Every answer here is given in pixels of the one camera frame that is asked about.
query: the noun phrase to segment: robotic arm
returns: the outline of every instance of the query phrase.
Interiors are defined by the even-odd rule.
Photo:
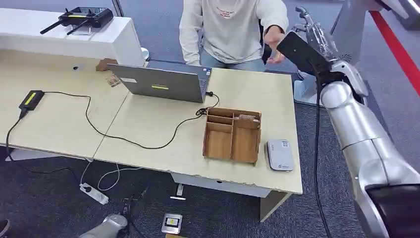
[[[355,209],[367,237],[420,237],[420,175],[396,150],[366,106],[367,88],[358,71],[336,58],[334,42],[297,7],[307,42],[291,32],[278,46],[299,70],[318,75],[325,106],[352,179]]]

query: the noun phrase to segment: cardboard piece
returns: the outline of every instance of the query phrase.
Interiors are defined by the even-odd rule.
[[[210,108],[203,156],[255,163],[261,137],[261,113]]]
[[[96,71],[107,71],[109,70],[107,64],[108,63],[113,63],[113,64],[118,64],[118,62],[115,59],[102,59],[99,61],[98,65],[96,65]]]

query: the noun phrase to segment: gray laptop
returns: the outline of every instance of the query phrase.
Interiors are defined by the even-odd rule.
[[[132,94],[203,103],[211,68],[150,61],[147,67],[108,64]]]

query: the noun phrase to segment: black cable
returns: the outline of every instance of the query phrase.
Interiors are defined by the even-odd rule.
[[[321,215],[322,223],[325,228],[325,232],[327,233],[328,238],[332,238],[331,232],[328,228],[328,223],[324,215],[324,211],[322,209],[321,198],[319,197],[319,190],[318,190],[318,141],[319,141],[319,121],[320,121],[320,106],[319,101],[321,97],[321,78],[319,76],[318,71],[314,64],[311,61],[309,63],[312,65],[314,69],[314,74],[316,77],[316,126],[315,126],[315,159],[314,159],[314,187],[315,187],[315,197],[316,197],[316,204],[318,205],[318,210]]]
[[[112,136],[112,135],[107,135],[107,134],[104,134],[104,133],[102,133],[102,132],[100,132],[92,123],[91,123],[91,121],[89,120],[89,117],[88,117],[88,111],[89,111],[89,106],[90,106],[90,103],[91,103],[91,97],[90,96],[85,96],[85,95],[73,95],[73,94],[68,94],[68,93],[63,93],[63,92],[58,92],[58,91],[51,91],[51,92],[44,92],[44,93],[59,93],[59,94],[64,94],[64,95],[68,95],[68,96],[72,96],[72,97],[80,97],[80,98],[88,98],[89,99],[89,101],[88,101],[88,106],[86,107],[86,112],[85,112],[85,116],[86,116],[86,120],[88,120],[88,123],[91,125],[91,127],[97,132],[97,133],[99,133],[99,134],[101,134],[101,135],[103,135],[103,136],[105,136],[105,137],[108,137],[108,138],[114,138],[114,139],[120,139],[120,140],[123,140],[123,141],[126,141],[126,142],[128,142],[128,143],[131,143],[131,144],[134,144],[134,145],[137,145],[137,146],[139,146],[139,147],[141,147],[141,148],[143,148],[143,149],[149,149],[149,150],[156,150],[156,149],[162,149],[162,148],[164,148],[164,147],[166,147],[166,146],[168,146],[173,140],[174,140],[174,138],[175,138],[175,136],[176,136],[176,132],[178,131],[178,128],[184,123],[184,122],[187,122],[187,121],[190,121],[190,120],[195,120],[195,119],[198,119],[198,118],[200,118],[201,116],[203,116],[203,115],[207,115],[207,110],[208,109],[210,109],[210,108],[214,108],[214,107],[216,107],[218,104],[219,104],[219,102],[220,102],[220,98],[216,95],[216,94],[214,94],[213,92],[206,92],[206,95],[208,95],[208,96],[215,96],[215,97],[217,97],[217,103],[216,104],[214,104],[212,107],[207,107],[207,108],[201,108],[201,109],[199,109],[198,111],[196,111],[196,117],[195,118],[189,118],[189,119],[185,119],[185,120],[183,120],[180,124],[178,124],[178,126],[175,128],[175,131],[174,131],[174,133],[173,133],[173,136],[172,136],[172,138],[166,143],[166,144],[164,144],[163,146],[159,146],[159,147],[148,147],[148,146],[143,146],[143,145],[141,145],[141,144],[139,144],[139,143],[136,143],[136,142],[134,142],[134,141],[131,141],[131,140],[127,140],[126,138],[123,138],[123,137],[118,137],[118,136]]]
[[[137,228],[137,226],[136,226],[136,224],[134,224],[134,222],[133,222],[133,216],[132,216],[132,213],[131,213],[131,208],[132,207],[134,207],[135,205],[137,205],[137,203],[140,201],[140,200],[142,200],[143,199],[143,196],[146,194],[146,192],[147,192],[147,190],[149,189],[149,186],[150,185],[148,185],[147,187],[146,187],[146,189],[140,194],[140,196],[137,198],[137,200],[136,200],[136,204],[134,204],[133,205],[133,195],[131,196],[131,198],[130,198],[130,204],[129,204],[129,206],[128,206],[128,212],[127,212],[127,220],[128,220],[128,224],[129,225],[131,225],[133,228],[134,228],[134,230],[139,234],[139,236],[141,237],[141,238],[144,238],[144,235],[142,234],[142,232],[140,231],[140,229],[138,229]]]
[[[61,168],[61,169],[54,170],[54,171],[51,171],[51,172],[33,171],[33,170],[30,170],[27,167],[21,165],[20,162],[18,162],[18,161],[16,161],[16,160],[13,159],[12,154],[11,154],[11,152],[9,150],[10,133],[17,126],[17,124],[25,117],[26,114],[27,114],[27,111],[26,110],[22,110],[21,111],[21,114],[19,116],[19,119],[16,121],[16,123],[7,132],[7,135],[6,135],[6,154],[8,155],[8,157],[10,158],[10,160],[13,161],[15,164],[17,164],[19,167],[23,168],[24,170],[26,170],[26,171],[28,171],[30,173],[34,173],[34,174],[50,175],[52,173],[60,172],[60,171],[63,171],[63,170],[69,170],[73,174],[74,180],[76,180],[77,185],[79,185],[79,180],[77,179],[76,174],[74,173],[74,171],[71,168],[66,167],[66,168]]]

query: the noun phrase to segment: power adapter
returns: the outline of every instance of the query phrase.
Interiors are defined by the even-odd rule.
[[[20,115],[19,118],[22,119],[28,111],[33,111],[38,103],[41,101],[42,97],[44,96],[44,92],[41,90],[31,90],[29,91],[28,95],[26,95],[25,99],[20,103]]]

